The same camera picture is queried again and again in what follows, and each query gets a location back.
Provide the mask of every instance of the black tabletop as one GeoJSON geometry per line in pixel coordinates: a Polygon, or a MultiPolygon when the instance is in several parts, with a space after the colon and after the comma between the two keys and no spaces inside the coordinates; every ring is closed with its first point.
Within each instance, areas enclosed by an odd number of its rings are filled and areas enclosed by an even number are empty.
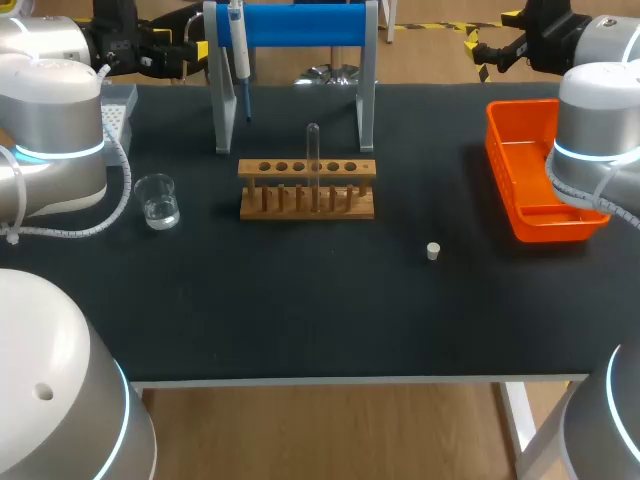
{"type": "MultiPolygon", "coordinates": [[[[279,223],[239,221],[237,159],[304,157],[310,122],[323,157],[361,157],[353,90],[254,88],[217,156],[206,89],[140,87],[134,177],[172,176],[180,223],[152,232],[132,199],[102,235],[3,242],[0,267],[67,292],[134,381],[588,373],[640,331],[637,232],[520,244],[484,150],[488,102],[556,93],[380,85],[376,219],[279,223]]],[[[121,191],[109,170],[98,206],[32,223],[98,223],[121,191]]]]}

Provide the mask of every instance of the small white stopper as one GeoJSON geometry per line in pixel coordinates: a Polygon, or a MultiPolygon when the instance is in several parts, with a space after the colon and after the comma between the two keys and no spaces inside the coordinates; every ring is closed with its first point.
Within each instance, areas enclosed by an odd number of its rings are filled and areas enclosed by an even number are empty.
{"type": "Polygon", "coordinates": [[[439,253],[440,245],[438,245],[436,242],[431,242],[429,245],[427,245],[427,258],[429,260],[436,260],[439,253]]]}

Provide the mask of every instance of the orange tray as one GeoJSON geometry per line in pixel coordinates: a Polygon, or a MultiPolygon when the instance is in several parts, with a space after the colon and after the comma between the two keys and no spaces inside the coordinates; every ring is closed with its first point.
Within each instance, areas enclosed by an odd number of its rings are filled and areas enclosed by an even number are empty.
{"type": "Polygon", "coordinates": [[[487,153],[516,237],[527,243],[577,242],[609,222],[553,194],[545,161],[558,125],[558,100],[493,102],[487,107],[487,153]]]}

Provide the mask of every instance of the wooden floor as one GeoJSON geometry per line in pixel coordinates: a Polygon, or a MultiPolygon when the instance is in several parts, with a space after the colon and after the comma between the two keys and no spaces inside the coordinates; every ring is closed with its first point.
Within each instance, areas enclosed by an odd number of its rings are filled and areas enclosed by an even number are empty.
{"type": "MultiPolygon", "coordinates": [[[[90,0],[37,1],[41,15],[92,13],[90,0]]],[[[137,4],[142,18],[154,18],[185,2],[137,4]]],[[[524,0],[399,0],[398,23],[498,21],[501,12],[523,5],[524,0]]],[[[573,6],[591,15],[640,16],[637,0],[574,0],[573,6]]],[[[483,29],[480,40],[502,46],[515,35],[483,29]]],[[[393,45],[383,37],[381,32],[382,83],[478,82],[462,34],[397,31],[393,45]]],[[[346,59],[357,63],[358,52],[347,51],[346,59]]],[[[259,50],[259,82],[287,85],[328,60],[328,49],[259,50]]],[[[490,73],[493,82],[558,81],[524,62],[504,75],[494,68],[490,73]]],[[[131,80],[149,81],[138,76],[124,81],[131,80]]],[[[540,425],[564,385],[532,383],[527,389],[540,425]]],[[[162,390],[145,400],[158,438],[158,480],[514,478],[494,389],[486,384],[162,390]]],[[[556,465],[547,478],[566,475],[556,465]]]]}

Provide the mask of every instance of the test tube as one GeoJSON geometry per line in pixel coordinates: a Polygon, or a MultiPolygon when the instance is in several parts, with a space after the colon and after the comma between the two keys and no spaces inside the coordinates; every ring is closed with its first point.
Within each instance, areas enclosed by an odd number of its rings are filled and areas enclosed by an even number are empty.
{"type": "Polygon", "coordinates": [[[313,195],[311,210],[316,212],[320,205],[320,127],[315,123],[307,125],[307,172],[313,195]]]}

